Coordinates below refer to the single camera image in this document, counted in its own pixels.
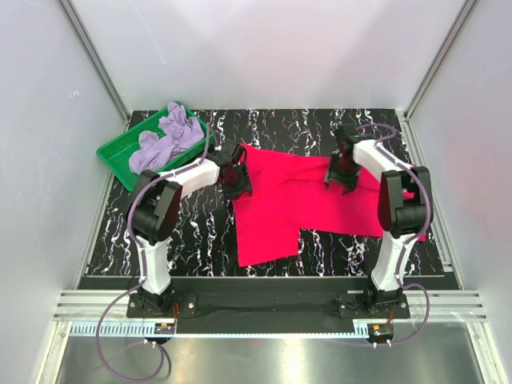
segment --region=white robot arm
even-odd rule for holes
[[[339,182],[345,186],[346,192],[350,192],[356,187],[360,169],[364,166],[381,183],[378,218],[384,235],[377,265],[364,293],[366,309],[380,315],[401,300],[400,282],[415,243],[412,238],[426,220],[424,197],[404,168],[417,175],[428,194],[430,175],[425,167],[412,167],[400,161],[381,143],[358,134],[355,129],[340,128],[336,136],[340,154],[331,157],[325,181]],[[177,170],[164,174],[145,171],[139,177],[130,206],[148,183],[167,176],[145,194],[133,216],[134,231],[142,244],[138,249],[139,265],[146,267],[142,267],[143,285],[139,290],[145,300],[158,306],[160,297],[170,287],[167,242],[178,219],[180,199],[217,182],[221,183],[227,198],[237,198],[245,191],[252,191],[245,163],[239,163],[243,151],[240,145],[228,142],[217,153],[208,154],[206,158]],[[405,190],[413,193],[414,197],[405,200]]]
[[[362,306],[371,317],[381,317],[406,300],[402,294],[406,264],[418,234],[433,218],[430,173],[424,166],[399,160],[354,126],[339,128],[335,136],[340,154],[331,156],[325,182],[340,183],[349,193],[358,183],[362,166],[380,182],[378,220],[384,234],[377,264],[356,307]],[[412,197],[404,198],[404,192]],[[348,314],[359,315],[358,311]]]
[[[137,239],[142,283],[138,294],[145,302],[165,310],[171,300],[167,242],[178,220],[180,200],[216,183],[221,184],[225,198],[252,193],[245,160],[240,162],[245,152],[239,144],[228,141],[220,150],[176,170],[161,174],[146,170],[139,175],[126,216],[131,214]]]

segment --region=green plastic bin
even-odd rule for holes
[[[197,116],[191,110],[185,108],[186,116],[188,118]],[[169,112],[167,108],[160,110],[156,114],[150,116],[143,122],[137,124],[132,129],[128,130],[121,136],[118,136],[111,142],[108,142],[104,146],[98,148],[96,153],[98,156],[108,165],[109,168],[112,169],[112,172],[116,175],[119,181],[128,189],[128,191],[132,191],[135,187],[135,183],[137,182],[138,174],[134,174],[130,170],[130,166],[128,165],[128,159],[136,150],[140,150],[141,147],[138,144],[138,136],[144,130],[150,130],[155,132],[160,138],[164,136],[164,132],[158,128],[158,120],[162,116],[167,116]],[[199,123],[201,124],[202,131],[206,136],[206,124],[200,118],[198,118]],[[214,143],[213,134],[210,134],[210,144]],[[192,158],[195,158],[198,154],[204,151],[206,144],[206,138],[197,142],[183,152],[182,154],[173,158],[170,162],[168,162],[164,167],[158,170],[158,172],[163,172],[166,170],[174,170],[179,168],[180,166],[187,163]]]

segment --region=red cloth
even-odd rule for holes
[[[379,183],[367,170],[343,195],[342,186],[323,182],[329,158],[244,147],[253,195],[234,201],[240,266],[296,255],[300,229],[382,236]]]

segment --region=white wall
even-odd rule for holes
[[[512,2],[480,2],[416,114],[464,283],[512,378]]]
[[[129,109],[404,109],[463,0],[73,0]]]
[[[122,122],[55,0],[0,2],[0,381],[34,382]]]

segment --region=black marble table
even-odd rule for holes
[[[153,110],[135,111],[130,127]],[[198,110],[196,114],[226,138],[256,148],[291,154],[328,156],[336,150],[334,130],[342,122],[362,125],[381,122],[400,130],[394,110]],[[380,130],[367,129],[375,137]],[[397,157],[410,162],[399,135],[385,143]],[[128,191],[116,180],[106,204],[88,276],[138,274],[136,248],[126,231],[123,208]],[[237,260],[236,220],[219,187],[208,187],[182,200],[179,221],[169,243],[168,267],[173,276],[360,276],[377,262],[380,238],[339,235],[304,229],[298,255],[274,262],[240,267]],[[442,263],[431,232],[411,252],[408,274],[440,275]]]

